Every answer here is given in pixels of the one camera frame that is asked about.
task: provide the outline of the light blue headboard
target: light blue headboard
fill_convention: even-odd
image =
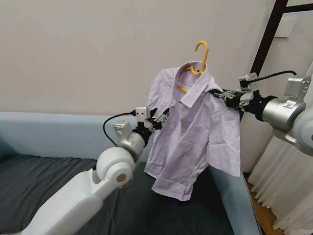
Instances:
[[[29,154],[42,157],[97,159],[113,144],[104,135],[103,122],[110,116],[0,113],[0,156]],[[108,122],[108,135],[117,141],[113,123],[127,120],[135,128],[133,116],[117,117]],[[146,162],[152,141],[144,149]]]

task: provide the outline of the hanger hook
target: hanger hook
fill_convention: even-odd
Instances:
[[[209,45],[207,44],[206,41],[199,41],[199,42],[197,43],[196,47],[195,47],[195,51],[198,50],[198,47],[199,47],[201,44],[205,46],[205,53],[204,53],[204,57],[203,57],[203,60],[202,60],[201,69],[200,69],[199,72],[196,72],[196,71],[194,70],[194,67],[193,67],[193,66],[190,67],[190,70],[191,70],[191,72],[192,72],[194,75],[203,74],[204,67],[205,67],[205,62],[206,62],[206,58],[207,58],[207,54],[209,53]]]

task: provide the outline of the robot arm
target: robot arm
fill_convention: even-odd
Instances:
[[[313,156],[313,109],[305,110],[304,96],[309,88],[311,77],[294,75],[287,80],[284,95],[287,99],[275,96],[261,97],[255,88],[255,82],[262,80],[256,73],[239,79],[240,89],[224,92],[213,91],[229,108],[249,112],[260,121],[268,122],[273,127],[273,134]]]
[[[20,235],[71,235],[84,226],[102,207],[103,200],[133,176],[136,163],[150,135],[161,129],[169,110],[154,119],[146,107],[136,108],[137,127],[128,122],[114,124],[117,147],[105,150],[96,169],[77,174],[50,197]]]

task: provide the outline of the bed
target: bed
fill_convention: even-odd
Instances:
[[[0,234],[24,229],[37,209],[112,147],[109,116],[0,113]],[[135,125],[135,118],[123,117]],[[112,124],[108,133],[115,137]],[[151,190],[143,172],[152,141],[130,184],[115,190],[78,235],[260,235],[243,176],[209,167],[180,202]]]

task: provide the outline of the dark gray mattress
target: dark gray mattress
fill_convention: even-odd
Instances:
[[[37,209],[95,160],[29,155],[0,159],[0,234],[24,229]],[[232,235],[219,192],[205,170],[190,201],[180,202],[151,190],[154,178],[139,164],[134,179],[115,190],[79,235]]]

